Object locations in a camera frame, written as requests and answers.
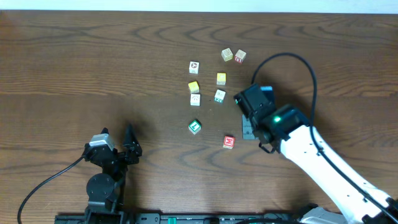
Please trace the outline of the white block green N side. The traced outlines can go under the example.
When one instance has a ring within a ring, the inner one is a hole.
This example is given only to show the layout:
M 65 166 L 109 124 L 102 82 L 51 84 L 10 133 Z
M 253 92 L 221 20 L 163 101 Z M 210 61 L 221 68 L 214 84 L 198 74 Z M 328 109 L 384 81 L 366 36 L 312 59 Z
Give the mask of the white block green N side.
M 216 90 L 215 96 L 214 96 L 214 101 L 223 103 L 224 98 L 225 98 L 226 92 L 223 90 Z

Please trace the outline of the red letter M block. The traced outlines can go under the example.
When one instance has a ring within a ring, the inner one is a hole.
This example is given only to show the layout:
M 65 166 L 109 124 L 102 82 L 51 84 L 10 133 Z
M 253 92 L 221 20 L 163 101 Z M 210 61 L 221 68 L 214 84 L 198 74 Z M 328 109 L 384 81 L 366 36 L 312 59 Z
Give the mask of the red letter M block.
M 232 149 L 235 144 L 235 137 L 232 136 L 225 136 L 223 141 L 223 147 L 227 149 Z

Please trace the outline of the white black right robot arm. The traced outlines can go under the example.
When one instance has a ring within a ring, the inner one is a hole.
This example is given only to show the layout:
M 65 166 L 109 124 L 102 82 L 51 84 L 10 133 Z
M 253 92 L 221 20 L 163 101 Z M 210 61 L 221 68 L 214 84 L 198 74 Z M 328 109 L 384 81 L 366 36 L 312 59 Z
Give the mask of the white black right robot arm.
M 234 96 L 263 144 L 299 166 L 331 198 L 347 223 L 397 223 L 397 201 L 350 167 L 296 107 L 277 108 L 257 84 Z

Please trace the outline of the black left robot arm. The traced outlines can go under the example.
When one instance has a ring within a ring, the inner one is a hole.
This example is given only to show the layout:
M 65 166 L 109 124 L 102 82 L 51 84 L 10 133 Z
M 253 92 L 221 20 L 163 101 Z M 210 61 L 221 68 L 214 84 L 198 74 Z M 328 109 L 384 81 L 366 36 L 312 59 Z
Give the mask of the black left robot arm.
M 86 224 L 129 223 L 129 214 L 123 210 L 126 176 L 128 166 L 139 163 L 142 156 L 131 124 L 126 128 L 122 146 L 124 150 L 119 152 L 107 128 L 85 144 L 84 160 L 102 168 L 86 185 L 88 206 L 83 221 Z

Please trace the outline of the green letter L block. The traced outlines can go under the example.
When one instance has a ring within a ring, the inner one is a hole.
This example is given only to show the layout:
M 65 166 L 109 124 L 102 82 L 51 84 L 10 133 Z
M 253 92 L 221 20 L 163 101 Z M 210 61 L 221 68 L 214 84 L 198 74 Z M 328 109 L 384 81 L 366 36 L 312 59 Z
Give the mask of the green letter L block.
M 201 123 L 195 119 L 188 125 L 188 130 L 192 134 L 197 134 L 201 130 Z

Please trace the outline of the white block airplane picture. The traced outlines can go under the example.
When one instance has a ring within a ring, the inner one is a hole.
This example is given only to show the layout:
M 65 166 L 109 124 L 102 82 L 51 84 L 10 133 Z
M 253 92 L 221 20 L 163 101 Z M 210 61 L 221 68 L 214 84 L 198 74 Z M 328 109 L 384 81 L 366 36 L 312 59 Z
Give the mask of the white block airplane picture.
M 198 93 L 190 95 L 190 105 L 191 106 L 200 106 L 201 95 Z

